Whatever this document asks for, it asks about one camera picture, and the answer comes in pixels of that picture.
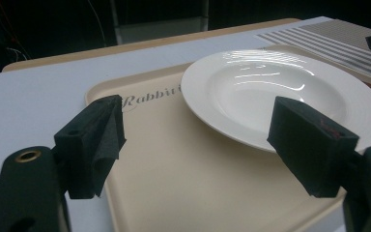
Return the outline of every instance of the beige tray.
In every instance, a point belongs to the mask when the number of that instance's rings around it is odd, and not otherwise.
[[[270,49],[288,49],[288,46]],[[278,155],[245,146],[186,106],[188,65],[103,82],[86,101],[124,98],[126,145],[106,183],[116,231],[304,231],[337,210],[316,199]]]

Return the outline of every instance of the dark background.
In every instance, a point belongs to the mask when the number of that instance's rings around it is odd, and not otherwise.
[[[0,0],[0,72],[24,59],[116,45],[110,0]],[[121,25],[202,14],[200,0],[115,0]],[[209,30],[286,17],[338,18],[371,28],[371,1],[210,0]]]

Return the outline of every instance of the plate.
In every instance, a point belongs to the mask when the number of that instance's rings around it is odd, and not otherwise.
[[[267,141],[276,96],[305,102],[371,146],[371,89],[354,76],[297,54],[236,50],[193,63],[181,82],[185,102],[206,124],[246,145]]]

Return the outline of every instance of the striped placemat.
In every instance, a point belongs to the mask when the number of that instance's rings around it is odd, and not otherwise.
[[[336,19],[260,34],[258,38],[272,44],[304,48],[371,76],[371,50],[365,40],[368,36],[371,29]]]

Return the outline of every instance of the round white plate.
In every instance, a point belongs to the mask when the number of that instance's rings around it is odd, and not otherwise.
[[[192,64],[182,92],[205,123],[244,144],[275,152],[267,141],[276,96],[305,102],[371,146],[371,89],[326,63],[266,50],[221,52]]]

